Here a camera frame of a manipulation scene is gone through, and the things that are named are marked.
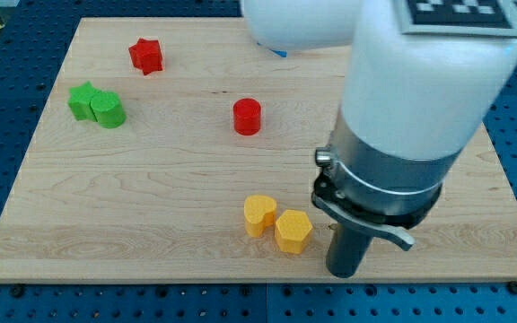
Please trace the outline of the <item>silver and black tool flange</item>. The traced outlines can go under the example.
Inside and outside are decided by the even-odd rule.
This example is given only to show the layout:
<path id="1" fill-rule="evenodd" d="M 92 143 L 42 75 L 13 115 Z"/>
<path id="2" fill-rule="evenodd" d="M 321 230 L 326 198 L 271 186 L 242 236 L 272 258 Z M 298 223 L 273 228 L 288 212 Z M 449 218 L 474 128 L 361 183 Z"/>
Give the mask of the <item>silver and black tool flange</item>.
<path id="1" fill-rule="evenodd" d="M 382 152 L 338 113 L 329 142 L 315 151 L 320 175 L 311 195 L 313 204 L 337 221 L 329 249 L 366 250 L 374 238 L 411 249 L 416 241 L 407 231 L 434 206 L 459 155 L 408 159 Z"/>

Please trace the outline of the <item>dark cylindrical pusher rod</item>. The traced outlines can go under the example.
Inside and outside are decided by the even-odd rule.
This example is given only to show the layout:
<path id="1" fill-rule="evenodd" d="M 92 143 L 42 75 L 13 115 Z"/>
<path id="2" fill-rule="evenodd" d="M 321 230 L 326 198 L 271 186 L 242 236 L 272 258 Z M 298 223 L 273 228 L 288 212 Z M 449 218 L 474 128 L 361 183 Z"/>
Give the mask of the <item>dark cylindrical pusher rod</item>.
<path id="1" fill-rule="evenodd" d="M 338 223 L 326 255 L 325 264 L 328 271 L 339 278 L 353 276 L 371 241 L 372 237 Z"/>

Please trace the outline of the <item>blue block behind arm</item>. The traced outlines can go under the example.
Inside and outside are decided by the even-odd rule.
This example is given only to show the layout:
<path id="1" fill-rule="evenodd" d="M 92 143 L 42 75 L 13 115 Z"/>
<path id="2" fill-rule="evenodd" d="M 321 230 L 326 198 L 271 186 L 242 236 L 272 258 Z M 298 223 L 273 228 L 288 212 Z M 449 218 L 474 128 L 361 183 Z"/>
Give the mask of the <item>blue block behind arm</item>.
<path id="1" fill-rule="evenodd" d="M 283 51 L 283 50 L 273 50 L 273 49 L 270 49 L 271 52 L 273 52 L 274 54 L 280 56 L 280 57 L 287 57 L 287 52 L 286 51 Z"/>

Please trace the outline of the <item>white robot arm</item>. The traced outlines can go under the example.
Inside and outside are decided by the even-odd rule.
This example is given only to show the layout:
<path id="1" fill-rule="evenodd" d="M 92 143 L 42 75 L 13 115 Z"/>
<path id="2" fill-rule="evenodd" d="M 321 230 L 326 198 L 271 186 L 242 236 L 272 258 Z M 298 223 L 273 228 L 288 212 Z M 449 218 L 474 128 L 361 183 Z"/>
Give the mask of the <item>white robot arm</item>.
<path id="1" fill-rule="evenodd" d="M 278 52 L 352 49 L 312 202 L 336 220 L 328 271 L 355 273 L 373 238 L 410 230 L 517 66 L 511 1 L 255 1 L 241 14 Z"/>

